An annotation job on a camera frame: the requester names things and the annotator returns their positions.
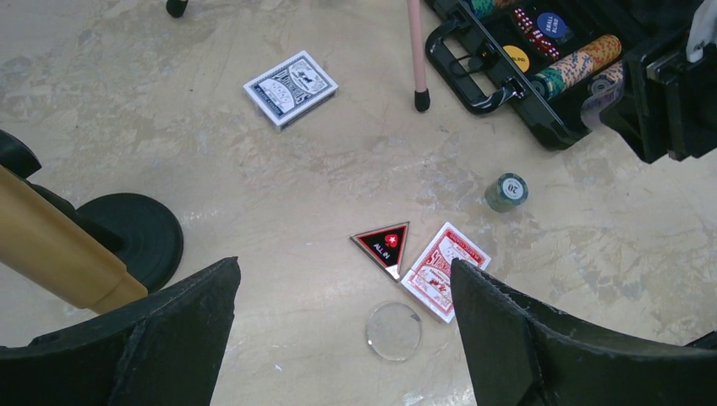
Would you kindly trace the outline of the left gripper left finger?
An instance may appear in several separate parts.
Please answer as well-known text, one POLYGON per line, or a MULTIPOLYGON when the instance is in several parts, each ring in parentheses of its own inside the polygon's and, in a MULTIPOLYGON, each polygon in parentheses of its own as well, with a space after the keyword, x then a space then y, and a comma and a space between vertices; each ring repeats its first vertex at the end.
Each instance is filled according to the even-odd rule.
POLYGON ((209 404, 240 281, 228 257, 119 309, 2 348, 2 404, 209 404))

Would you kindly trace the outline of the grey poker chip stack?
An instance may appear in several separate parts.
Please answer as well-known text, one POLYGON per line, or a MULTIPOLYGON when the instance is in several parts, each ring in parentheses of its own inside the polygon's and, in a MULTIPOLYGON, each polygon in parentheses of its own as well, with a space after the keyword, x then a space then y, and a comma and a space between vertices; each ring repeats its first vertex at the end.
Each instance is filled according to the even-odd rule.
POLYGON ((600 113, 622 96, 624 82, 625 73, 621 60, 590 79, 588 98, 580 110, 581 121, 588 129, 596 129, 600 125, 600 113))
POLYGON ((519 175, 503 173, 486 188, 484 197, 493 211, 505 213, 526 201, 528 186, 519 175))

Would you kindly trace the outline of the blue playing card deck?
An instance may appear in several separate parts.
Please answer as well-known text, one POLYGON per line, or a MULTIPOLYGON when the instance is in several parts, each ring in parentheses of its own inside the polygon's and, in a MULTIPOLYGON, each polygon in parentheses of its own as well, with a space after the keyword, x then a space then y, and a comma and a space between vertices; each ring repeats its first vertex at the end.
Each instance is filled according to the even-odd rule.
POLYGON ((338 83, 303 50, 243 85, 256 108, 281 132, 336 95, 338 83))

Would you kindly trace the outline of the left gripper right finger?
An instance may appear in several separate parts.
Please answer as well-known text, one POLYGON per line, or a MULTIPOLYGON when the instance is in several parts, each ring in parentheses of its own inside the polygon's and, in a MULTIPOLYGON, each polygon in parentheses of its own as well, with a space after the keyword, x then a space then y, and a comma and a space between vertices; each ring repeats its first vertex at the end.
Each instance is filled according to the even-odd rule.
POLYGON ((597 326, 452 262, 452 300, 480 405, 713 405, 716 336, 685 346, 597 326))

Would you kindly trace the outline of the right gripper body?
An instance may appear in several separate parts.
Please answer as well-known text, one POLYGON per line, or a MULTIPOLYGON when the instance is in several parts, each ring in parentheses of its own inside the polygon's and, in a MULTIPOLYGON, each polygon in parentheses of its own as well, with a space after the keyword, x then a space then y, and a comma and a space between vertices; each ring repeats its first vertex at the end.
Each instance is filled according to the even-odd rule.
POLYGON ((692 18, 703 1, 620 1, 633 44, 622 58, 622 96, 599 115, 646 163, 699 158, 716 148, 716 43, 686 60, 692 18))

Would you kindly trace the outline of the red playing card deck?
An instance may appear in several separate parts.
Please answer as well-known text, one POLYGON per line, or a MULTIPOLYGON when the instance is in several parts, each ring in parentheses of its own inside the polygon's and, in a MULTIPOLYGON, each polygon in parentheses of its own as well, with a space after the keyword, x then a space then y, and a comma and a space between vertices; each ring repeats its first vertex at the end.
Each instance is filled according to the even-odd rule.
POLYGON ((454 259, 467 261, 483 271, 491 262, 491 257, 478 245, 446 222, 400 281, 419 303, 446 324, 455 317, 451 288, 454 259))

